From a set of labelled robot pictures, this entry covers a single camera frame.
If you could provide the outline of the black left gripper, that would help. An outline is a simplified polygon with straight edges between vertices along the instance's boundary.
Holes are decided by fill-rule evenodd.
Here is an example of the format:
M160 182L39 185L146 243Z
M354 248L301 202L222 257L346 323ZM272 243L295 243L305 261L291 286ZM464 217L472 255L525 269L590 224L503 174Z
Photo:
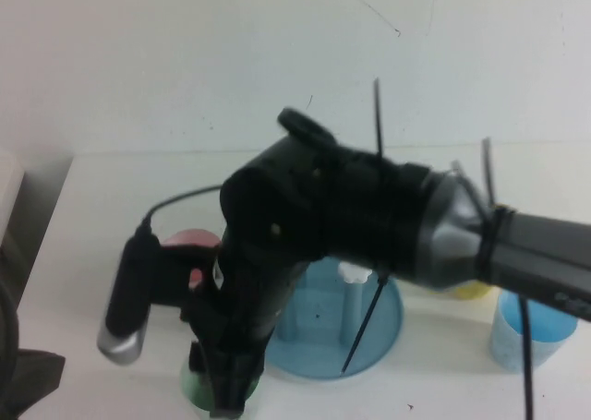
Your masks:
M300 249L289 245L183 246L202 271L187 314L197 341L189 370L208 373L210 415L242 415L258 386L263 356L300 278Z

